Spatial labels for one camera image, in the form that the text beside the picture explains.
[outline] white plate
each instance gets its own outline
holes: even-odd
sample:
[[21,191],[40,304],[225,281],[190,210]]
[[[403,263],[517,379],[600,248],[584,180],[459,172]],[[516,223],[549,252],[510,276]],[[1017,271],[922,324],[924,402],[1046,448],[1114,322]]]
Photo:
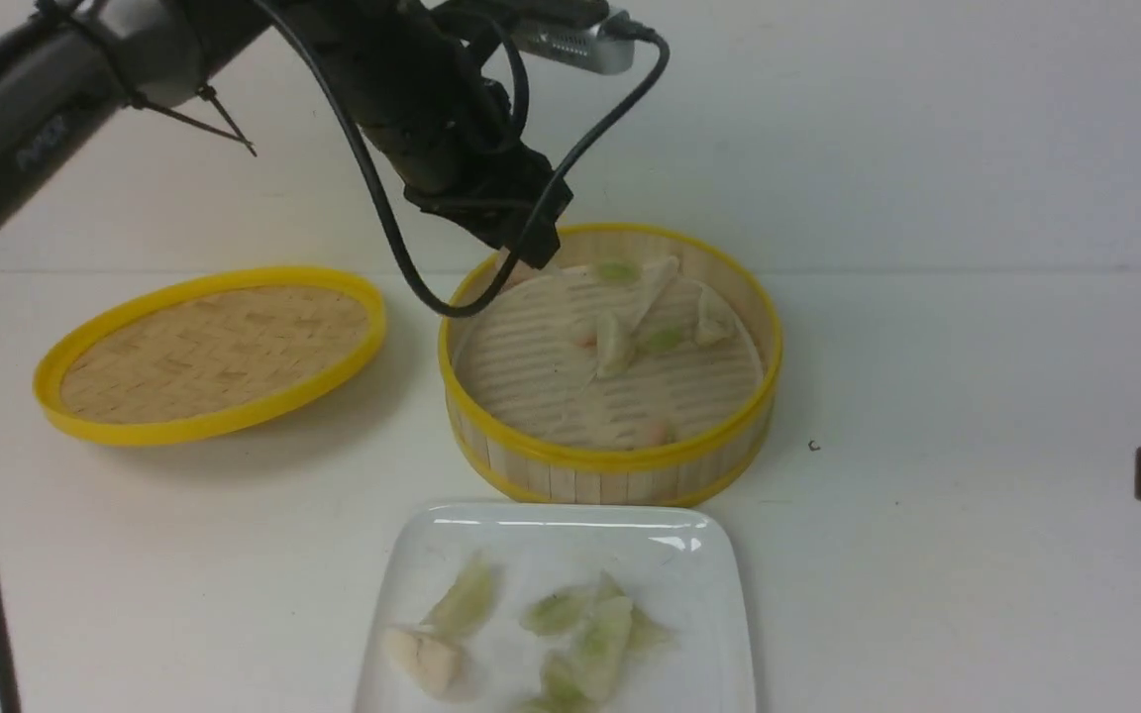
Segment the white plate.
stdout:
[[[381,632],[414,626],[466,559],[499,569],[492,618],[467,641],[470,698],[440,703],[386,658]],[[381,585],[358,684],[358,713],[508,713],[539,694],[543,641],[521,631],[527,605],[553,589],[614,574],[678,646],[629,661],[602,713],[754,713],[747,613],[733,545],[720,525],[665,507],[444,505],[404,525]]]

